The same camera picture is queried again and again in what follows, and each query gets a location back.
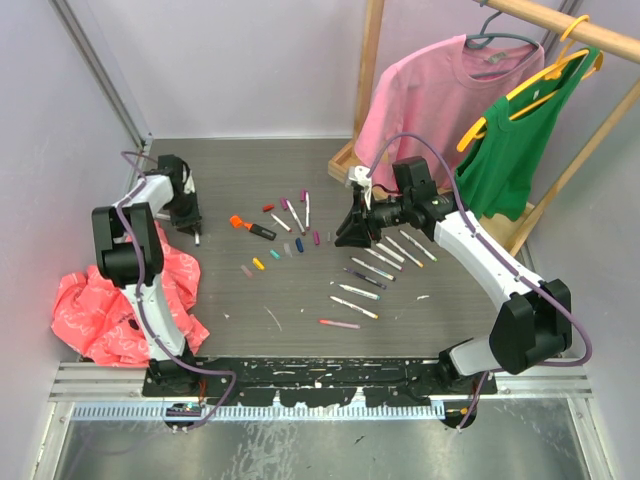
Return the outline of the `purple cap white marker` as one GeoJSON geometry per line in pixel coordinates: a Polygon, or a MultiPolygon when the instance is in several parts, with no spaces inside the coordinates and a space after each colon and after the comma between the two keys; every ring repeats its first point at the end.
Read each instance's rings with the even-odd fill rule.
{"type": "Polygon", "coordinates": [[[311,209],[310,209],[310,194],[308,190],[305,190],[304,203],[305,203],[305,229],[311,230],[311,209]]]}

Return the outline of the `orange highlighter cap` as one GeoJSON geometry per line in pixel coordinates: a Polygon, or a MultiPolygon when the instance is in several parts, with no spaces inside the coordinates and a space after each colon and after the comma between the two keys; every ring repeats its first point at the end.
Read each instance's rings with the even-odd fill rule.
{"type": "Polygon", "coordinates": [[[243,220],[237,215],[234,215],[230,218],[230,223],[236,229],[244,227],[243,220]]]}

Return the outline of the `yellow pen cap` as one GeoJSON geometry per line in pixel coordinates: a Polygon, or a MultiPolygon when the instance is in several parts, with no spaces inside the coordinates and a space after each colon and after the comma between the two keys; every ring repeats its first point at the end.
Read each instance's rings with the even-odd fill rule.
{"type": "Polygon", "coordinates": [[[263,264],[263,263],[262,263],[262,262],[261,262],[257,257],[254,257],[254,258],[252,259],[252,263],[253,263],[253,264],[254,264],[254,266],[255,266],[257,269],[259,269],[259,270],[264,270],[264,269],[265,269],[264,264],[263,264]]]}

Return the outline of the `clear pink pen cap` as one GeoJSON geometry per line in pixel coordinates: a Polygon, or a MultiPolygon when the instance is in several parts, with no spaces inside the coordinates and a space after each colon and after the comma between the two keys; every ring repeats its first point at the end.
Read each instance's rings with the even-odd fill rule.
{"type": "Polygon", "coordinates": [[[249,270],[248,267],[246,267],[245,265],[241,265],[241,270],[243,271],[243,273],[248,277],[248,278],[253,278],[253,273],[249,270]]]}

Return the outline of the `teal marker pen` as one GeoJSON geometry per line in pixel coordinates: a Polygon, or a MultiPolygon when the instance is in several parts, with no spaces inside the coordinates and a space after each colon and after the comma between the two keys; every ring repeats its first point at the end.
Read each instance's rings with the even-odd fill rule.
{"type": "Polygon", "coordinates": [[[374,301],[378,301],[380,299],[380,295],[379,294],[376,294],[376,293],[373,293],[373,292],[370,292],[370,291],[367,291],[367,290],[364,290],[364,289],[361,289],[361,288],[357,288],[357,287],[354,287],[354,286],[351,286],[351,285],[338,284],[338,287],[341,288],[342,290],[346,291],[346,292],[358,295],[358,296],[363,297],[363,298],[367,298],[367,299],[374,300],[374,301]]]}

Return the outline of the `light pink marker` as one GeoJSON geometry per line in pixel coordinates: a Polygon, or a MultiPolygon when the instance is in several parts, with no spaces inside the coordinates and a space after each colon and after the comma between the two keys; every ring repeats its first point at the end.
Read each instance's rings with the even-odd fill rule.
{"type": "Polygon", "coordinates": [[[334,321],[329,319],[319,319],[318,323],[325,326],[350,329],[350,330],[359,330],[361,328],[359,324],[349,323],[349,322],[340,322],[340,321],[334,321]]]}

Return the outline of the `magenta marker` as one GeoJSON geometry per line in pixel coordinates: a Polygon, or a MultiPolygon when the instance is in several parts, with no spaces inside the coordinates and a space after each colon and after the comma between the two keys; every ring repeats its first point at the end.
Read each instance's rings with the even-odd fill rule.
{"type": "Polygon", "coordinates": [[[387,258],[386,256],[374,251],[371,248],[365,248],[364,251],[369,253],[370,255],[374,256],[375,258],[377,258],[381,262],[384,262],[385,264],[390,265],[392,268],[394,268],[394,269],[396,269],[398,271],[403,271],[404,270],[402,265],[400,265],[400,264],[396,263],[395,261],[387,258]]]}

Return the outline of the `orange black highlighter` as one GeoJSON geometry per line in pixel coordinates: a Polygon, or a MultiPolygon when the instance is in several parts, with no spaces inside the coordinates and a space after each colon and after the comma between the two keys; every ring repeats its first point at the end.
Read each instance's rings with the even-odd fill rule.
{"type": "Polygon", "coordinates": [[[277,234],[269,230],[261,225],[255,223],[245,223],[244,227],[252,234],[267,239],[269,241],[274,241],[276,239],[277,234]]]}

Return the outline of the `pink cap marker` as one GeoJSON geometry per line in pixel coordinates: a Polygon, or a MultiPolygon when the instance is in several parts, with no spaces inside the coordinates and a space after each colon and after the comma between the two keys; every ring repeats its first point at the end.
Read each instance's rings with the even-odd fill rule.
{"type": "Polygon", "coordinates": [[[288,199],[285,199],[285,204],[286,204],[287,209],[290,212],[290,214],[291,214],[291,216],[292,216],[292,218],[294,220],[294,223],[295,223],[297,229],[300,231],[300,234],[302,236],[305,236],[306,235],[306,229],[303,226],[303,224],[302,224],[302,222],[301,222],[301,220],[300,220],[295,208],[293,207],[293,205],[291,204],[291,202],[288,199]]]}

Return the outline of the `yellow cap marker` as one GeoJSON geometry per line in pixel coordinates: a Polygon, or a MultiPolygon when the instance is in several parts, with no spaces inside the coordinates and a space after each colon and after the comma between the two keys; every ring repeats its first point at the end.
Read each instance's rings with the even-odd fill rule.
{"type": "Polygon", "coordinates": [[[415,264],[419,268],[424,268],[424,263],[417,258],[415,258],[412,254],[410,254],[405,248],[403,248],[399,243],[393,240],[388,235],[384,236],[385,240],[394,247],[400,254],[409,259],[413,264],[415,264]]]}

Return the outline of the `yellow marker pen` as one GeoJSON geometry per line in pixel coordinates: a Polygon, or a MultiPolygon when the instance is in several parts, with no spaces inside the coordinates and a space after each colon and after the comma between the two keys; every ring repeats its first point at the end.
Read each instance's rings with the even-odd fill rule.
{"type": "Polygon", "coordinates": [[[347,308],[349,308],[349,309],[351,309],[353,311],[356,311],[356,312],[358,312],[358,313],[360,313],[360,314],[362,314],[362,315],[364,315],[364,316],[366,316],[368,318],[379,319],[379,315],[378,314],[376,314],[376,313],[374,313],[374,312],[372,312],[370,310],[367,310],[367,309],[365,309],[365,308],[363,308],[363,307],[361,307],[359,305],[356,305],[356,304],[354,304],[354,303],[352,303],[352,302],[350,302],[348,300],[344,300],[344,299],[336,297],[336,296],[328,296],[328,298],[330,300],[332,300],[333,302],[335,302],[335,303],[337,303],[339,305],[345,306],[345,307],[347,307],[347,308]]]}

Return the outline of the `red cap marker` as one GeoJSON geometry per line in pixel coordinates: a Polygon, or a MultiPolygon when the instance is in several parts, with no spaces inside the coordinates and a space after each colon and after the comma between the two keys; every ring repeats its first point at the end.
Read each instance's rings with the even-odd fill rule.
{"type": "Polygon", "coordinates": [[[270,217],[273,219],[273,221],[279,225],[284,231],[288,232],[288,233],[292,233],[293,229],[287,224],[285,223],[281,218],[279,218],[276,214],[274,213],[270,213],[270,217]]]}

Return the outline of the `grey marker pen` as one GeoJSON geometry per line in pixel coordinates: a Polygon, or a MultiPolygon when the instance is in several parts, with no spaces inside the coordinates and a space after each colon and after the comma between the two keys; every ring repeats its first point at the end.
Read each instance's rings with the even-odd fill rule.
{"type": "Polygon", "coordinates": [[[396,253],[394,250],[390,249],[389,247],[387,247],[385,244],[379,242],[376,243],[375,246],[385,252],[387,255],[389,255],[391,258],[393,258],[394,260],[396,260],[397,262],[404,264],[404,262],[406,261],[406,259],[402,256],[399,255],[398,253],[396,253]]]}

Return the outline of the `green cap marker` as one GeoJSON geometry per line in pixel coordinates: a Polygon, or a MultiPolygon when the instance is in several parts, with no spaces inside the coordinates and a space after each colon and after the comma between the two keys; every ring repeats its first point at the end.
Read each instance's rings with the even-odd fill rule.
{"type": "Polygon", "coordinates": [[[438,262],[437,257],[434,254],[432,254],[424,245],[422,245],[418,240],[416,240],[409,233],[405,232],[402,229],[399,229],[399,233],[432,262],[438,262]]]}

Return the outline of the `purple marker pen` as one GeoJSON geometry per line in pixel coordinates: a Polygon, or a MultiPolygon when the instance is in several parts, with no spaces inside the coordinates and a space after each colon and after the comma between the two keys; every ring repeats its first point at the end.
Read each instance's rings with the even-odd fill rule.
{"type": "Polygon", "coordinates": [[[354,270],[352,268],[348,268],[348,267],[343,267],[342,269],[346,273],[348,273],[348,274],[350,274],[350,275],[352,275],[352,276],[354,276],[354,277],[356,277],[356,278],[358,278],[360,280],[363,280],[363,281],[365,281],[365,282],[367,282],[367,283],[369,283],[371,285],[374,285],[377,288],[380,288],[382,290],[386,290],[387,289],[387,285],[381,283],[380,281],[378,281],[376,279],[373,279],[373,278],[369,277],[368,275],[365,275],[363,273],[360,273],[360,272],[358,272],[358,271],[356,271],[356,270],[354,270]]]}

